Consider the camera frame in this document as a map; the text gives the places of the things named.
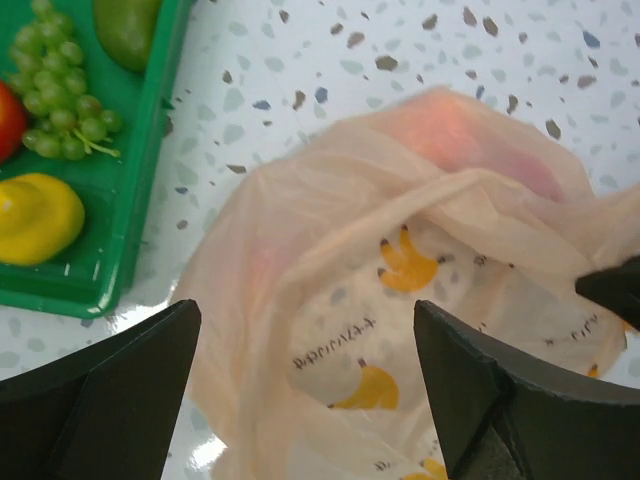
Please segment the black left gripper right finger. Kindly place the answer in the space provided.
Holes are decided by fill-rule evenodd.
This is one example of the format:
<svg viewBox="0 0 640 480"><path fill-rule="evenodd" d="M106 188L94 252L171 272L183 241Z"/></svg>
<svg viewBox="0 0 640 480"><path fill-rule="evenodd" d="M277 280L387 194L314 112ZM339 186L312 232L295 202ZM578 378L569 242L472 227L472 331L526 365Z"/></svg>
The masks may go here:
<svg viewBox="0 0 640 480"><path fill-rule="evenodd" d="M428 401L451 479L636 479L639 392L414 310Z"/></svg>

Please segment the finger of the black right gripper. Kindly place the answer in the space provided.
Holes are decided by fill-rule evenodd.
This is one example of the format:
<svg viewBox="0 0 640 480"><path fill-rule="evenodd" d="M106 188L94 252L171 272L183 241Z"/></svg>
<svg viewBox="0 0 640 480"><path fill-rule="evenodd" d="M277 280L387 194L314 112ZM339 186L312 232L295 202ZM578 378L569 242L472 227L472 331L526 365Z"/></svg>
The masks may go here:
<svg viewBox="0 0 640 480"><path fill-rule="evenodd" d="M622 264L593 271L575 281L575 292L615 313L633 329L639 329L640 264L635 255Z"/></svg>

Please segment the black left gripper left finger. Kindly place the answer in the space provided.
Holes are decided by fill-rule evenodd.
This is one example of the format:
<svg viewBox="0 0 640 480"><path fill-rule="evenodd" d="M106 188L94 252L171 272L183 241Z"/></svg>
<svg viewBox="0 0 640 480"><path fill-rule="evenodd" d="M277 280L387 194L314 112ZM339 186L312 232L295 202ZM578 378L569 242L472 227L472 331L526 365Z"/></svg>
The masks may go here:
<svg viewBox="0 0 640 480"><path fill-rule="evenodd" d="M4 479L161 477L201 326L193 300L1 383Z"/></svg>

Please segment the yellow lemon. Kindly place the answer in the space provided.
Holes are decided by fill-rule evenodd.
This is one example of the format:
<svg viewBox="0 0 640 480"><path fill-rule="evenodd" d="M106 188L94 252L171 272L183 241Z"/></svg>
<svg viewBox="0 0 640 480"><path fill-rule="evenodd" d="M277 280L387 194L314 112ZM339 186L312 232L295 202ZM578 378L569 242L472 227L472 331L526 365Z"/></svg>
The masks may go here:
<svg viewBox="0 0 640 480"><path fill-rule="evenodd" d="M43 173L1 182L1 261L33 266L71 245L85 221L85 208L65 182Z"/></svg>

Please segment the orange translucent plastic bag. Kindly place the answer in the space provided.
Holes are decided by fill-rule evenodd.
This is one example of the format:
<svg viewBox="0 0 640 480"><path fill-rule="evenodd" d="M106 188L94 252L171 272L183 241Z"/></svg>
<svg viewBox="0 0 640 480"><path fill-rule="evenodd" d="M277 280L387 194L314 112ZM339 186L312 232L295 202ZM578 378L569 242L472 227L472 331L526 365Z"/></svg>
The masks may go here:
<svg viewBox="0 0 640 480"><path fill-rule="evenodd" d="M639 190L597 196L536 128L438 87L252 171L179 280L215 479L442 479L413 335L429 300L581 375L626 345L576 278L639 250Z"/></svg>

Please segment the red fruit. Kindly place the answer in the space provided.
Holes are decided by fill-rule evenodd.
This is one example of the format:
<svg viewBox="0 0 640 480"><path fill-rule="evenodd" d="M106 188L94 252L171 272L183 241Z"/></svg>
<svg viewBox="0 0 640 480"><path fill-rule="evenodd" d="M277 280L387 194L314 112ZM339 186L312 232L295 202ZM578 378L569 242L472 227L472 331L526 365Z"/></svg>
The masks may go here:
<svg viewBox="0 0 640 480"><path fill-rule="evenodd" d="M7 162L22 145L28 117L21 101L4 83L0 84L0 162Z"/></svg>

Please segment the green grape bunch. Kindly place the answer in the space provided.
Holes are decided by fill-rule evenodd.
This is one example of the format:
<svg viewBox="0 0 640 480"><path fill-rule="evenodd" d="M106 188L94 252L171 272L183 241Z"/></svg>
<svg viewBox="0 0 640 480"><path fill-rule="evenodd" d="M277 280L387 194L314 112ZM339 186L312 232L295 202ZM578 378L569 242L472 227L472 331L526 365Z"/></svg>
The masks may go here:
<svg viewBox="0 0 640 480"><path fill-rule="evenodd" d="M50 1L29 6L34 18L19 28L8 50L17 68L9 86L31 117L23 145L49 159L78 161L96 152L120 157L111 143L122 119L89 93L71 18Z"/></svg>

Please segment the green orange mango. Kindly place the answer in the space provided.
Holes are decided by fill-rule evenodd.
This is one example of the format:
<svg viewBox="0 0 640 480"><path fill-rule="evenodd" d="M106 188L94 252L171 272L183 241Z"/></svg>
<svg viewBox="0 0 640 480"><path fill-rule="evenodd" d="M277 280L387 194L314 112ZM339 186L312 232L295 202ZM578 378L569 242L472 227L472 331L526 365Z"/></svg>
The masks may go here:
<svg viewBox="0 0 640 480"><path fill-rule="evenodd" d="M96 36L105 53L120 67L146 70L162 6L159 0L93 0Z"/></svg>

